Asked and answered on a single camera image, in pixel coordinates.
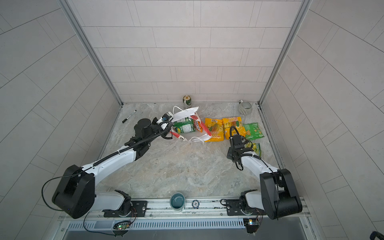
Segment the red white paper gift bag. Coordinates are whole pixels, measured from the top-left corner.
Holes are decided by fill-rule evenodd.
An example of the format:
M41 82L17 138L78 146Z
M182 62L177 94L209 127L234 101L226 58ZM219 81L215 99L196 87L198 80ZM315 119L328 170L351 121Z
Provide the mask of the red white paper gift bag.
M174 106L173 112L169 112L172 121L171 133L183 141L206 142L212 138L212 133L199 117L197 110L193 107L186 110Z

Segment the green yellow snack packet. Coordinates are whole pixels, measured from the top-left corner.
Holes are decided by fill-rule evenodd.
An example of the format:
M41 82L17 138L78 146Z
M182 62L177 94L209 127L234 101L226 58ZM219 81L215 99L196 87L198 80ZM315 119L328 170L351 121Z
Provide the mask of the green yellow snack packet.
M252 150L257 156L262 157L261 145L259 143L252 143Z

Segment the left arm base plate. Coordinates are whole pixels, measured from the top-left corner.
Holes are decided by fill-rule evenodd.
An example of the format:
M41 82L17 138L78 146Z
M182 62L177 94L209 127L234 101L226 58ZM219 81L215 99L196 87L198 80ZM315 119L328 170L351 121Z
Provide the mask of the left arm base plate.
M144 217L147 210L147 201L124 202L118 210L102 210L105 218Z

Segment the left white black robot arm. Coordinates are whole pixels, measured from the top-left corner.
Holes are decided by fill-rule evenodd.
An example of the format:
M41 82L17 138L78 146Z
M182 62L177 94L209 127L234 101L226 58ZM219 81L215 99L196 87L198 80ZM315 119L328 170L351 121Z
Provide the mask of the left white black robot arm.
M126 217L133 213L129 194L115 190L98 193L96 186L103 179L140 159L157 137L167 138L171 131L170 120L141 119L134 126L133 136L124 146L91 164L72 165L65 170L53 196L54 211L65 212L78 219L91 211L102 211L106 217Z

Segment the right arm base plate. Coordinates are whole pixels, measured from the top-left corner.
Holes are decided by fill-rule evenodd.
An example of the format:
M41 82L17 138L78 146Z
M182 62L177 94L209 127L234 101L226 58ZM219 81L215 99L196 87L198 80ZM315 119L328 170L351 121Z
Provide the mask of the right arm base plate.
M242 203L239 199L221 199L220 203L226 207L228 216L265 216L264 210L256 208L243 209Z

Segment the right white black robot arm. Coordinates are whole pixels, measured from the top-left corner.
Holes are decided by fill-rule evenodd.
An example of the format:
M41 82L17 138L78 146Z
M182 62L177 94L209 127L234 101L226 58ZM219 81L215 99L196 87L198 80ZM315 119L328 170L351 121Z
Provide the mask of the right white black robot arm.
M262 210L270 219L298 214L303 205L291 172L278 169L266 163L250 143L241 136L238 129L230 127L230 147L227 158L236 164L238 170L250 170L260 181L260 190L249 190L241 193L240 209L246 215Z

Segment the green white snack packet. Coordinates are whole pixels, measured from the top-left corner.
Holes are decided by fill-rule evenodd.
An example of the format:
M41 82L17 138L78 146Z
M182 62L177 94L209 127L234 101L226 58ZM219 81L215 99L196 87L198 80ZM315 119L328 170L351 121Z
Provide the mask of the green white snack packet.
M178 134L195 132L193 119L187 117L173 122L173 128Z

